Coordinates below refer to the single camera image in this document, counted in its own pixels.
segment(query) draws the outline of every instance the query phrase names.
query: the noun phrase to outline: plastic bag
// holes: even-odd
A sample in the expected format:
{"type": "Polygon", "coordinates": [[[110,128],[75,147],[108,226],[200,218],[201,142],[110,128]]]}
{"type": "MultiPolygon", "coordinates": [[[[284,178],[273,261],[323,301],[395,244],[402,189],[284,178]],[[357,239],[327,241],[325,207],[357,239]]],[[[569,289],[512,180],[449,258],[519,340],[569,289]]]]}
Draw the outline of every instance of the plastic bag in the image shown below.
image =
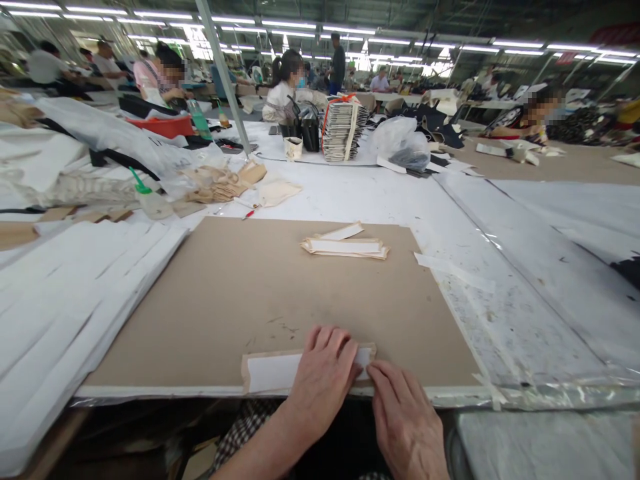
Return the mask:
{"type": "Polygon", "coordinates": [[[180,172],[209,166],[222,168],[227,156],[216,144],[185,150],[170,140],[127,123],[110,113],[69,98],[42,98],[36,106],[46,116],[90,148],[114,149],[142,163],[160,178],[160,185],[174,198],[195,191],[195,182],[180,172]]]}
{"type": "Polygon", "coordinates": [[[430,160],[429,141],[421,132],[409,134],[400,142],[399,150],[389,157],[390,162],[418,172],[424,172],[430,160]]]}
{"type": "Polygon", "coordinates": [[[382,122],[369,138],[372,153],[390,159],[401,149],[400,145],[404,139],[415,132],[417,126],[416,119],[408,117],[394,117],[382,122]]]}

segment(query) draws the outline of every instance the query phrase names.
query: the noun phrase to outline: red sign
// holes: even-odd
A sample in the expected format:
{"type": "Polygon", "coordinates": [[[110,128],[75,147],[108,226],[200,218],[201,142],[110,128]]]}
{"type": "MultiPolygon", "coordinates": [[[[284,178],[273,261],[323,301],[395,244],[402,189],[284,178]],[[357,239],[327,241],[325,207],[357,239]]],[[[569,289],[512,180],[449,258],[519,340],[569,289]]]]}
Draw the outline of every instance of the red sign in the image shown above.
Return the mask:
{"type": "Polygon", "coordinates": [[[596,45],[627,45],[640,43],[640,22],[619,23],[596,30],[590,43],[596,45]]]}
{"type": "Polygon", "coordinates": [[[562,54],[558,60],[556,60],[556,65],[570,65],[573,63],[573,59],[575,58],[577,52],[565,52],[562,54]]]}

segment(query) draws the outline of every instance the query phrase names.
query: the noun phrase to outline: red basket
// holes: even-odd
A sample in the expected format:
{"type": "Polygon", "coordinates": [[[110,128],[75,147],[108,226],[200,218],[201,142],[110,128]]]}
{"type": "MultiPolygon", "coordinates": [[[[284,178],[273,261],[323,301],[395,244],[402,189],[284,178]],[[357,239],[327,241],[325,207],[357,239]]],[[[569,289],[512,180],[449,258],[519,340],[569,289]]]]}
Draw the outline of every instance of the red basket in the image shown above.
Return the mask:
{"type": "Polygon", "coordinates": [[[176,138],[178,135],[193,135],[193,127],[191,126],[191,116],[181,117],[178,119],[151,119],[151,120],[134,120],[125,118],[129,123],[134,124],[138,128],[146,129],[162,135],[166,138],[176,138]]]}

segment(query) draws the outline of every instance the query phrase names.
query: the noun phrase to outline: woman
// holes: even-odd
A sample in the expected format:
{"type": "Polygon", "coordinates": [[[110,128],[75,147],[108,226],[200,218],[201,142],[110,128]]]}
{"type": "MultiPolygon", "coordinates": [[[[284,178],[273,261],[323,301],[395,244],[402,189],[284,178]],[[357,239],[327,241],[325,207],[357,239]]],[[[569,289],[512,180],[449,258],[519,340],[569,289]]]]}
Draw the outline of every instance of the woman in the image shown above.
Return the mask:
{"type": "Polygon", "coordinates": [[[509,140],[524,139],[546,145],[548,138],[544,121],[548,114],[558,108],[561,99],[562,91],[550,85],[536,92],[530,92],[528,102],[496,118],[480,136],[509,140]]]}
{"type": "Polygon", "coordinates": [[[184,60],[164,42],[156,45],[153,60],[143,58],[133,64],[135,83],[144,100],[147,100],[144,87],[157,88],[166,103],[185,98],[187,93],[179,88],[185,80],[185,72],[184,60]]]}
{"type": "Polygon", "coordinates": [[[308,101],[318,109],[327,107],[327,96],[306,86],[305,64],[295,50],[287,50],[273,61],[273,83],[262,110],[264,121],[284,123],[294,119],[294,101],[308,101]]]}

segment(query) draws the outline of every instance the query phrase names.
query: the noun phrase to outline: fluorescent light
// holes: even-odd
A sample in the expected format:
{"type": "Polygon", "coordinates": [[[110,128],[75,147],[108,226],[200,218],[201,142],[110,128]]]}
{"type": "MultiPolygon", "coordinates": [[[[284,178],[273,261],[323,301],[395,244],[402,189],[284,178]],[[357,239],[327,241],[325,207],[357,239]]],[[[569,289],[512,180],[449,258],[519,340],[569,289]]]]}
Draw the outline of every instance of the fluorescent light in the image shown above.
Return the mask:
{"type": "Polygon", "coordinates": [[[60,18],[60,15],[57,13],[47,13],[47,12],[21,12],[21,11],[10,11],[15,17],[44,17],[44,18],[60,18]]]}
{"type": "Polygon", "coordinates": [[[288,32],[288,31],[282,31],[282,30],[271,30],[271,33],[275,35],[288,35],[290,37],[308,37],[308,38],[315,37],[314,33],[288,32]]]}
{"type": "Polygon", "coordinates": [[[536,50],[505,50],[505,53],[508,55],[534,55],[536,57],[539,57],[540,55],[545,54],[542,51],[536,51],[536,50]]]}
{"type": "Polygon", "coordinates": [[[46,5],[43,3],[22,3],[22,2],[4,2],[0,1],[0,5],[3,7],[12,8],[32,8],[34,10],[62,10],[58,5],[46,5]]]}
{"type": "Polygon", "coordinates": [[[222,28],[222,30],[224,31],[242,31],[242,32],[254,32],[254,33],[266,33],[267,31],[265,29],[259,29],[259,28],[250,28],[250,27],[228,27],[228,26],[223,26],[220,27],[222,28]]]}
{"type": "Polygon", "coordinates": [[[88,20],[88,21],[103,21],[102,17],[96,17],[94,15],[67,15],[64,14],[64,18],[71,20],[88,20]]]}
{"type": "Polygon", "coordinates": [[[216,17],[216,16],[213,16],[213,17],[211,17],[211,20],[213,20],[214,22],[218,22],[218,23],[224,23],[224,22],[229,22],[229,23],[248,23],[250,25],[255,25],[255,20],[254,19],[243,19],[243,18],[239,18],[239,17],[216,17]]]}
{"type": "Polygon", "coordinates": [[[360,35],[375,35],[375,30],[352,29],[347,27],[336,27],[334,25],[323,25],[322,30],[344,32],[344,33],[359,33],[360,35]]]}
{"type": "Polygon", "coordinates": [[[542,48],[544,43],[532,43],[532,42],[520,42],[520,41],[511,41],[511,40],[496,40],[493,42],[494,45],[499,45],[502,47],[520,47],[520,48],[542,48]]]}
{"type": "Polygon", "coordinates": [[[263,25],[273,25],[274,27],[290,27],[290,28],[304,28],[315,29],[314,23],[298,23],[298,22],[281,22],[276,20],[262,20],[263,25]]]}
{"type": "Polygon", "coordinates": [[[395,39],[381,39],[381,38],[370,38],[369,43],[393,43],[395,45],[408,45],[411,42],[409,40],[395,40],[395,39]]]}
{"type": "Polygon", "coordinates": [[[476,47],[474,45],[463,45],[462,50],[481,51],[486,53],[498,53],[500,51],[499,49],[492,49],[488,47],[476,47]]]}
{"type": "Polygon", "coordinates": [[[629,64],[629,65],[634,65],[636,63],[636,60],[627,60],[627,59],[611,59],[611,58],[601,58],[601,59],[597,59],[596,62],[598,63],[622,63],[622,64],[629,64]]]}
{"type": "Polygon", "coordinates": [[[152,18],[175,18],[175,19],[184,19],[191,20],[193,18],[190,13],[171,13],[171,12],[144,12],[144,11],[134,11],[138,17],[152,17],[152,18]]]}
{"type": "Polygon", "coordinates": [[[616,55],[617,57],[635,57],[635,53],[631,52],[622,52],[616,50],[593,50],[594,53],[598,53],[600,55],[616,55]]]}
{"type": "Polygon", "coordinates": [[[552,43],[547,45],[549,50],[567,50],[567,51],[591,51],[596,47],[590,47],[588,45],[566,45],[564,43],[552,43]]]}
{"type": "Polygon", "coordinates": [[[135,23],[137,25],[160,25],[161,27],[165,26],[164,22],[160,20],[138,20],[138,19],[116,19],[120,23],[135,23]]]}
{"type": "Polygon", "coordinates": [[[67,7],[69,11],[78,11],[84,13],[104,13],[106,15],[126,15],[127,12],[122,9],[99,9],[90,7],[67,7]]]}
{"type": "MultiPolygon", "coordinates": [[[[326,34],[326,33],[323,33],[322,35],[320,35],[320,38],[322,38],[322,39],[331,39],[331,36],[326,34]]],[[[362,41],[362,40],[364,40],[364,38],[362,38],[362,37],[352,37],[350,35],[346,35],[344,37],[341,36],[340,40],[362,41]]]]}

